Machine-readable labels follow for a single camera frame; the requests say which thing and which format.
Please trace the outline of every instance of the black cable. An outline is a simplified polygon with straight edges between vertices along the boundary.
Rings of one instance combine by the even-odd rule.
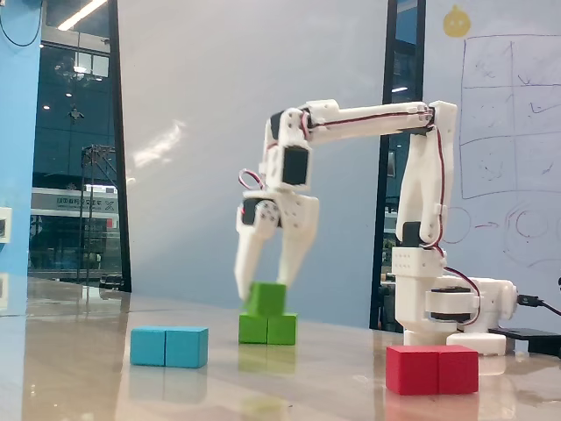
[[[550,306],[544,300],[541,300],[539,296],[519,295],[516,301],[520,305],[525,305],[527,307],[545,307],[547,310],[553,311],[558,316],[561,316],[561,311],[559,311],[555,307]]]
[[[25,47],[25,46],[30,46],[31,44],[33,44],[35,42],[35,40],[37,39],[37,37],[39,36],[39,31],[41,30],[41,11],[42,10],[43,10],[43,0],[41,0],[41,5],[39,7],[39,23],[37,24],[37,31],[35,32],[35,36],[33,37],[33,39],[30,42],[28,42],[27,44],[19,44],[16,41],[14,41],[12,38],[10,38],[10,35],[8,35],[6,33],[6,30],[4,29],[4,25],[2,24],[2,13],[0,13],[0,29],[2,29],[2,33],[4,34],[6,39],[9,40],[9,42],[11,42],[14,46]]]
[[[549,304],[544,303],[543,301],[542,301],[542,307],[545,307],[547,310],[551,310],[555,314],[557,314],[558,316],[561,316],[561,311],[559,311],[558,309],[556,309],[554,307],[551,307]]]

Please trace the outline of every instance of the sign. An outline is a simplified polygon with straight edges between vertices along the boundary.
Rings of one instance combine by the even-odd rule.
[[[83,213],[89,214],[89,192],[84,192]],[[118,214],[116,193],[100,193],[94,191],[91,202],[94,218],[115,218]],[[80,216],[80,191],[60,189],[33,189],[33,215]]]

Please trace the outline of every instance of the white robotic arm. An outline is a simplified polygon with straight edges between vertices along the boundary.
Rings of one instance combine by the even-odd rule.
[[[341,110],[337,102],[328,100],[273,115],[266,123],[260,176],[244,170],[259,182],[260,189],[246,191],[238,208],[235,276],[240,298],[248,298],[261,249],[276,228],[283,231],[277,282],[288,287],[314,242],[319,201],[298,194],[310,188],[313,146],[409,132],[396,227],[401,244],[392,252],[395,314],[406,329],[404,342],[448,342],[468,345],[481,353],[501,353],[501,349],[504,353],[504,337],[486,333],[486,329],[496,327],[497,315],[512,316],[516,296],[512,282],[474,282],[458,272],[459,277],[444,276],[445,269],[453,270],[446,268],[446,253],[439,241],[451,200],[456,113],[456,105],[444,102]],[[240,181],[245,184],[241,175]],[[503,310],[497,311],[498,303],[504,304]],[[488,317],[475,323],[482,311]],[[465,326],[466,333],[454,334],[458,324]]]
[[[439,154],[438,145],[439,142],[451,144],[455,114],[455,105],[442,102],[432,103],[430,107],[415,102],[341,110],[337,102],[328,100],[308,102],[302,107],[273,115],[266,123],[263,157],[259,164],[262,189],[245,192],[238,210],[239,244],[235,275],[242,300],[249,295],[264,241],[273,235],[269,228],[264,229],[263,224],[258,223],[262,218],[259,214],[262,209],[258,208],[261,201],[268,201],[275,207],[278,212],[276,226],[283,230],[277,282],[288,286],[292,284],[315,239],[319,202],[314,197],[297,192],[310,188],[312,147],[316,145],[412,131],[415,141],[424,145],[416,149],[419,159],[411,161],[415,164],[414,171],[408,171],[410,178],[416,181],[411,194],[404,198],[409,212],[406,218],[398,221],[398,237],[401,239],[404,222],[421,220],[423,240],[429,244],[438,238],[442,231],[439,216],[444,213],[451,190],[451,186],[447,186],[444,190],[448,194],[441,197],[442,183],[445,182],[441,177],[444,159],[450,160],[445,164],[447,170],[452,171],[451,154]],[[451,121],[444,125],[447,129],[443,134],[439,134],[437,129],[440,119]],[[420,195],[415,192],[417,185],[422,188]]]

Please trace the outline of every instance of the yellow sticker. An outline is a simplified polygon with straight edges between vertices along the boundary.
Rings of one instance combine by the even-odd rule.
[[[472,21],[467,13],[460,10],[457,5],[452,6],[452,10],[444,16],[444,33],[449,37],[461,38],[464,37],[470,28]]]

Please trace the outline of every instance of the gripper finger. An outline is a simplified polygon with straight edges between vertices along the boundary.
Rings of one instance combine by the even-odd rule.
[[[238,208],[239,239],[234,275],[243,301],[249,297],[263,244],[274,235],[279,217],[277,205],[269,200],[260,201],[255,206],[254,218],[250,220],[245,220],[242,208]]]

